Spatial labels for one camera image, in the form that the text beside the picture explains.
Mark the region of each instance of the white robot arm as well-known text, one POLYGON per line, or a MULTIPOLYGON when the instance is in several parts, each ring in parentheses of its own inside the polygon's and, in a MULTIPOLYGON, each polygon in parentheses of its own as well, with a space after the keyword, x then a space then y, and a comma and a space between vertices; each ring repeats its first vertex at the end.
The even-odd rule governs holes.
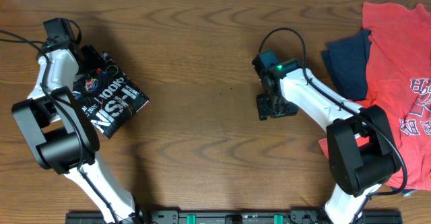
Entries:
MULTIPOLYGON (((316 79, 309 69, 306 69, 306 73, 315 85, 324 90, 332 98, 343 102, 346 107, 360 113, 361 105, 353 103, 335 93, 316 79)), ((339 106, 323 97, 315 88, 307 83, 302 69, 296 69, 281 79, 280 88, 283 98, 303 109, 324 131, 334 121, 346 120, 352 117, 350 113, 340 109, 339 106)), ((346 194, 337 184, 332 197, 325 205, 326 214, 334 224, 350 223, 361 207, 361 204, 365 201, 366 195, 377 191, 380 186, 381 184, 375 184, 367 188, 363 194, 355 197, 351 194, 346 194)))
POLYGON ((388 177, 399 170, 399 162, 398 159, 393 158, 392 152, 387 147, 388 143, 384 141, 369 143, 369 147, 376 151, 366 153, 364 150, 362 153, 356 146, 355 139, 361 135, 360 133, 363 134, 363 137, 370 134, 364 130, 366 126, 360 120, 355 119, 351 113, 318 92, 315 87, 351 111, 357 114, 362 112, 364 116, 376 119, 375 123, 385 129, 393 142, 386 114, 378 106, 363 109, 361 105, 341 97, 321 83, 309 69, 303 69, 299 61, 292 59, 281 63, 271 50, 259 53, 253 61, 253 67, 261 78, 261 84, 266 91, 266 94, 257 96, 261 120, 266 120, 268 116, 279 118, 295 115, 299 107, 325 132, 329 131, 327 136, 330 166, 337 185, 332 197, 325 205, 325 212, 328 219, 334 224, 351 223, 361 215, 362 204, 367 195, 376 192, 382 183, 388 180, 388 177), (374 160, 366 162, 365 159, 370 156, 373 156, 374 160), (372 167, 379 168, 378 164, 384 165, 382 159, 385 159, 385 164, 387 163, 390 167, 377 171, 372 170, 372 167))
POLYGON ((105 223, 142 223, 132 194, 104 164, 98 152, 96 131, 71 94, 75 75, 80 66, 85 67, 85 60, 78 53, 69 22, 57 18, 44 22, 44 27, 48 39, 41 49, 49 60, 38 55, 40 72, 34 90, 27 100, 13 106, 12 114, 39 165, 53 168, 81 187, 100 209, 105 223), (78 134, 65 113, 53 105, 45 93, 56 99, 72 118, 78 134), (65 128, 42 132, 41 128, 57 120, 62 120, 65 128))

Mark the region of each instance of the black cable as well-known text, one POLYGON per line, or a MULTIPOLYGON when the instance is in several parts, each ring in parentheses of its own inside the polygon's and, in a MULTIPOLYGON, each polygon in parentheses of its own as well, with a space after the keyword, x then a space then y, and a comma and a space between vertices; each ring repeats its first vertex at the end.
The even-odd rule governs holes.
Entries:
MULTIPOLYGON (((27 42, 20 41, 20 40, 9 40, 9 39, 2 39, 2 38, 0 38, 0 41, 2 41, 2 42, 15 42, 15 43, 27 43, 27 42)), ((41 41, 31 41, 31 42, 43 44, 43 42, 41 42, 41 41)))
POLYGON ((297 32, 297 31, 295 31, 294 29, 291 29, 291 28, 277 28, 277 29, 271 31, 263 39, 263 41, 262 41, 262 43, 261 43, 261 45, 259 47, 259 53, 262 51, 263 45, 264 45, 265 41, 268 39, 268 37, 270 37, 270 35, 272 35, 272 33, 280 31, 280 30, 287 30, 287 31, 293 32, 301 40, 302 51, 303 51, 302 72, 304 73, 304 78, 307 81, 307 83, 309 83, 316 91, 318 91, 321 95, 325 96, 328 100, 331 100, 335 105, 337 105, 341 109, 345 110, 346 112, 349 112, 351 115, 355 116, 356 118, 360 119, 363 123, 365 123, 366 126, 368 126, 374 132, 376 132, 377 134, 379 134, 386 142, 389 143, 389 146, 392 148, 392 150, 394 151, 395 155, 397 156, 397 158, 401 162, 401 169, 403 171, 403 182, 401 183, 400 187, 398 189, 396 189, 394 191, 390 191, 390 192, 373 192, 373 193, 367 194, 365 201, 361 205, 361 208, 355 214, 355 216, 357 218, 357 216, 362 212, 363 208, 365 207, 365 204, 368 202, 368 200, 371 199, 371 196, 387 196, 387 195, 399 194, 400 192, 402 192, 405 189, 405 187, 407 186, 407 167, 405 166, 404 159, 401 156, 401 154, 399 153, 398 148, 395 146, 395 144, 392 144, 392 142, 383 133, 383 131, 381 129, 379 129, 379 127, 377 127, 376 125, 374 125, 373 123, 371 123, 369 120, 365 119, 363 116, 361 116, 358 113, 354 112, 353 110, 345 107, 343 102, 338 102, 336 99, 332 98, 329 94, 327 94, 326 92, 324 92, 322 89, 320 89, 319 87, 317 87, 312 82, 312 78, 310 79, 308 77, 307 73, 306 73, 306 47, 305 47, 304 39, 301 36, 301 34, 299 34, 299 32, 297 32))
POLYGON ((79 44, 81 43, 81 39, 82 39, 82 33, 81 33, 81 28, 79 27, 79 25, 74 22, 73 20, 69 20, 70 23, 72 23, 73 25, 76 26, 76 28, 78 28, 78 37, 76 38, 76 41, 74 43, 79 44))
POLYGON ((47 91, 46 88, 47 86, 44 85, 44 82, 46 82, 46 79, 48 77, 48 68, 50 67, 50 65, 52 64, 51 60, 49 59, 49 57, 46 55, 46 53, 40 49, 37 45, 35 45, 33 42, 18 36, 14 33, 11 32, 6 32, 4 30, 0 30, 0 33, 2 34, 7 34, 9 36, 13 36, 14 38, 18 38, 20 39, 23 43, 28 43, 30 46, 34 47, 38 52, 40 52, 42 54, 42 56, 46 59, 46 64, 47 67, 45 68, 45 71, 43 73, 42 76, 42 81, 40 82, 40 86, 42 88, 42 91, 44 93, 44 95, 48 98, 49 101, 51 101, 54 106, 56 106, 61 113, 63 113, 63 115, 66 117, 66 119, 71 123, 73 130, 75 131, 75 134, 78 138, 78 143, 79 143, 79 161, 77 164, 77 170, 78 172, 81 174, 82 178, 87 182, 87 184, 90 186, 90 188, 96 193, 96 195, 102 200, 102 202, 106 205, 106 207, 109 209, 112 218, 114 219, 115 223, 119 223, 118 219, 117 219, 117 214, 114 212, 114 210, 112 209, 111 204, 103 197, 103 195, 98 191, 98 189, 95 187, 95 185, 91 182, 91 180, 87 177, 87 173, 85 173, 84 171, 82 171, 81 166, 84 162, 84 143, 82 140, 82 136, 81 133, 78 130, 78 127, 76 125, 76 123, 73 121, 72 117, 69 115, 69 113, 67 113, 67 111, 58 103, 58 101, 56 101, 56 99, 54 99, 47 91))

